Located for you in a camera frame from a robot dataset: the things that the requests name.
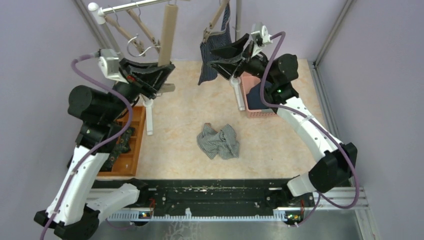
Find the grey striped underwear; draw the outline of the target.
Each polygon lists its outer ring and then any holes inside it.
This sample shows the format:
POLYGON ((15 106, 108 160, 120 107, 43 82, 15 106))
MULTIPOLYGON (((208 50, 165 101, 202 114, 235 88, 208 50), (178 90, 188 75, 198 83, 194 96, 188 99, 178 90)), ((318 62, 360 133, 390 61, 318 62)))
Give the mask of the grey striped underwear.
POLYGON ((215 130, 210 123, 204 123, 196 142, 210 160, 216 156, 223 160, 240 157, 240 142, 237 140, 236 131, 229 124, 220 130, 215 130))

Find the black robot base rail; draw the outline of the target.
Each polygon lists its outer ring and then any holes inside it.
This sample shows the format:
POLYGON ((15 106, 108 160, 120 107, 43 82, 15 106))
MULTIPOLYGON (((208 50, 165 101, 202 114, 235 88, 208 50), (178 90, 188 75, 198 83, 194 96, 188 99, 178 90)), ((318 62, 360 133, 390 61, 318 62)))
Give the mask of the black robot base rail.
POLYGON ((279 207, 313 207, 312 193, 292 198, 287 178, 271 179, 128 179, 96 180, 93 189, 117 189, 133 183, 142 187, 130 207, 146 207, 155 217, 272 216, 279 207))

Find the beige hanger holding grey underwear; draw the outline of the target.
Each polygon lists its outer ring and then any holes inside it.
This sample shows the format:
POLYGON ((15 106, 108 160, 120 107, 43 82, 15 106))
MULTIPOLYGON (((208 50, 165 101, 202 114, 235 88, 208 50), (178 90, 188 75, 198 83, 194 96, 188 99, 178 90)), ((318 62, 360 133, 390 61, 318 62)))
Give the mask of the beige hanger holding grey underwear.
MULTIPOLYGON (((160 39, 160 53, 157 62, 159 66, 171 63, 171 53, 176 31, 178 10, 179 8, 175 4, 168 4, 165 6, 160 39)), ((163 90, 166 85, 167 83, 165 82, 159 91, 163 90)))

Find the beige hanger holding navy underwear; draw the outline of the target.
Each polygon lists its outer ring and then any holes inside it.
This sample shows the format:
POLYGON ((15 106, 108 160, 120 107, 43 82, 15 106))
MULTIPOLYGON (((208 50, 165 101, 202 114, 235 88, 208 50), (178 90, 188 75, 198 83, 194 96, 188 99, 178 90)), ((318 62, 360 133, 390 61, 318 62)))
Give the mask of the beige hanger holding navy underwear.
POLYGON ((147 25, 141 20, 140 16, 137 15, 132 9, 126 10, 129 16, 139 26, 144 35, 150 40, 150 42, 156 47, 156 51, 159 53, 160 41, 153 35, 147 25))

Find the beige clip hanger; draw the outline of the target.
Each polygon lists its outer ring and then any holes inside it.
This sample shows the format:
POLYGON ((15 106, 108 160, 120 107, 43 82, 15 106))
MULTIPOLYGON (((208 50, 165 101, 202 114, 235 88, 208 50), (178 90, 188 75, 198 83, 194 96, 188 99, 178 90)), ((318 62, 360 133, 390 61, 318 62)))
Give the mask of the beige clip hanger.
POLYGON ((119 25, 117 20, 113 20, 107 15, 104 17, 104 19, 127 40, 126 51, 130 56, 135 58, 146 56, 144 44, 138 39, 138 34, 135 36, 131 35, 126 29, 119 25))

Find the navy underwear cream waistband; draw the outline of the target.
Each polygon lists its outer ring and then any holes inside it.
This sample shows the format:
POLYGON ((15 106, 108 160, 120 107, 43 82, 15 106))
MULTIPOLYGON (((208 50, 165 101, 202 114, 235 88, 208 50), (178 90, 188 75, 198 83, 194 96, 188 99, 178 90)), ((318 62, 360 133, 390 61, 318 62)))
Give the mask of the navy underwear cream waistband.
POLYGON ((269 107, 262 103, 260 97, 261 84, 253 86, 246 94, 247 106, 249 110, 265 110, 269 107))

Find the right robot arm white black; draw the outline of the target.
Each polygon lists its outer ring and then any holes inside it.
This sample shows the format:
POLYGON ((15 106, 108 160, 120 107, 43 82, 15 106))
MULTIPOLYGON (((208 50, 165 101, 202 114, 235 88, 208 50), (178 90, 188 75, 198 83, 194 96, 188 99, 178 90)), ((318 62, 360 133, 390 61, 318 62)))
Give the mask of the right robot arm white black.
POLYGON ((304 194, 323 194, 355 177, 358 150, 353 143, 344 144, 329 133, 305 106, 292 85, 299 77, 297 56, 286 53, 268 58, 262 52, 262 47, 272 40, 273 37, 259 36, 251 40, 245 34, 235 42, 213 48, 211 54, 217 59, 208 65, 226 79, 243 73, 259 78, 260 100, 289 123, 310 150, 315 165, 282 187, 283 203, 295 206, 304 194))

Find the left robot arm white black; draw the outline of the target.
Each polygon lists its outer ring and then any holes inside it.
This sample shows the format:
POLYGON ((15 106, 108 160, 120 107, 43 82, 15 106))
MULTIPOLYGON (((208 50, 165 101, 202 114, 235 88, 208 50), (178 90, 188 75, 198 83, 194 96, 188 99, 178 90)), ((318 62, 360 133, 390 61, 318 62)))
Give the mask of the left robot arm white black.
POLYGON ((70 64, 76 74, 96 88, 78 85, 69 94, 67 111, 83 124, 59 191, 48 208, 34 216, 34 221, 43 228, 41 239, 51 229, 62 240, 88 240, 113 213, 133 204, 144 207, 151 201, 148 185, 136 179, 124 182, 98 200, 88 201, 87 198, 118 138, 130 127, 130 123, 117 124, 117 119, 123 113, 132 119, 133 101, 140 95, 155 97, 175 65, 121 59, 116 70, 123 81, 110 87, 77 67, 78 63, 98 57, 99 54, 85 54, 70 64))

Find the navy pinstriped underwear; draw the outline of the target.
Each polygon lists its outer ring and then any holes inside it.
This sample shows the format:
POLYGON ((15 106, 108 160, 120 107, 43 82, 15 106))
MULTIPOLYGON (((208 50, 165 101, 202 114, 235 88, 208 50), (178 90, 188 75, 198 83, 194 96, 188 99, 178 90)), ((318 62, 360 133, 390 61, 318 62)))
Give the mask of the navy pinstriped underwear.
POLYGON ((213 81, 218 77, 218 72, 210 67, 208 63, 222 60, 222 57, 212 53, 213 49, 223 47, 232 42, 230 33, 231 7, 228 2, 223 9, 223 17, 220 30, 213 31, 213 28, 206 27, 203 31, 202 41, 199 45, 202 65, 197 85, 213 81))

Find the beige hanger holding pinstriped underwear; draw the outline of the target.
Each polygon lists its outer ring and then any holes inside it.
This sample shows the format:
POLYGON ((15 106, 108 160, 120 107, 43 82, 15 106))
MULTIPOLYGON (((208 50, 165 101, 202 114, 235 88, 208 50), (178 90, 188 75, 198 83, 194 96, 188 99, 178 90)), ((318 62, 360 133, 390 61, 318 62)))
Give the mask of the beige hanger holding pinstriped underwear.
POLYGON ((213 15, 212 19, 209 21, 208 27, 203 30, 203 36, 201 41, 202 43, 205 43, 210 38, 210 36, 219 35, 224 32, 224 30, 214 31, 214 28, 218 23, 219 18, 223 15, 223 12, 225 11, 229 2, 230 0, 221 0, 219 2, 219 7, 213 15))

